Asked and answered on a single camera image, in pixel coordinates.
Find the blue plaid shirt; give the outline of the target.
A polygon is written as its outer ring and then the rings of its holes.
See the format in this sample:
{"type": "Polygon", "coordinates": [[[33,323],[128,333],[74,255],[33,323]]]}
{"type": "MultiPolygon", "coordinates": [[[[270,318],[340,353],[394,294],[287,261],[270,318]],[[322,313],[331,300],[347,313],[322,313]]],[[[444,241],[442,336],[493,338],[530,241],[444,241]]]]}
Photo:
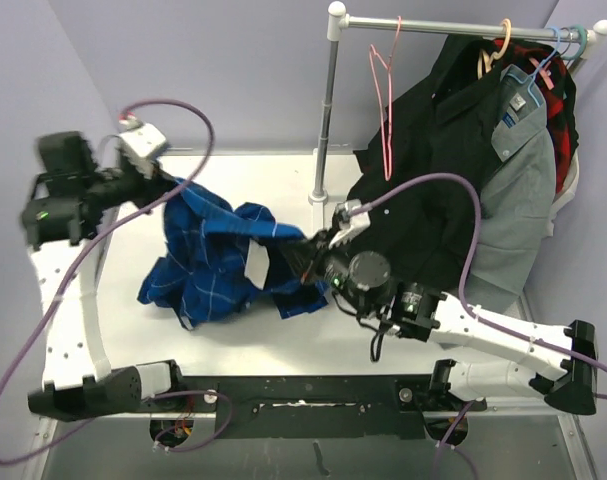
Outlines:
{"type": "Polygon", "coordinates": [[[229,319],[269,297],[283,319],[327,305],[322,282],[303,285],[279,248],[304,239],[264,205],[232,207],[192,183],[163,209],[166,252],[143,279],[137,300],[170,309],[186,330],[229,319]]]}

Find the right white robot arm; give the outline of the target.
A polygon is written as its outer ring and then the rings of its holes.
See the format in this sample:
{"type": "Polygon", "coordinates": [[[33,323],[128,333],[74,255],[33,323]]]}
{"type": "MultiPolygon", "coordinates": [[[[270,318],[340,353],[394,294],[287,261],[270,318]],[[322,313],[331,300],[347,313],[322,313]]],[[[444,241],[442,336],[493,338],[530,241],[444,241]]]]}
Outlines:
{"type": "Polygon", "coordinates": [[[485,362],[436,362],[428,395],[442,409],[486,397],[534,397],[570,414],[596,412],[596,333],[592,324],[541,325],[472,307],[456,297],[392,275],[375,252],[348,256],[329,234],[279,248],[304,284],[323,281],[360,326],[374,331],[370,358],[378,361],[385,335],[489,355],[485,362]]]}

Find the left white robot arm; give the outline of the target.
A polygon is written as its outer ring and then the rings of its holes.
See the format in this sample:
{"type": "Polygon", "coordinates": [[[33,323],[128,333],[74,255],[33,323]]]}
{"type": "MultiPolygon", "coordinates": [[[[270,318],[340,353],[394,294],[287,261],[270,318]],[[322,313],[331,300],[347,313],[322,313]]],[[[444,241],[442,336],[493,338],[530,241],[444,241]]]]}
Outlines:
{"type": "Polygon", "coordinates": [[[105,212],[143,207],[175,186],[158,159],[166,137],[144,123],[118,135],[119,163],[102,169],[78,131],[38,139],[43,171],[21,214],[39,280],[46,354],[42,386],[29,410],[64,422],[133,413],[152,399],[163,410],[183,405],[187,387],[173,360],[115,369],[100,331],[99,228],[105,212]]]}

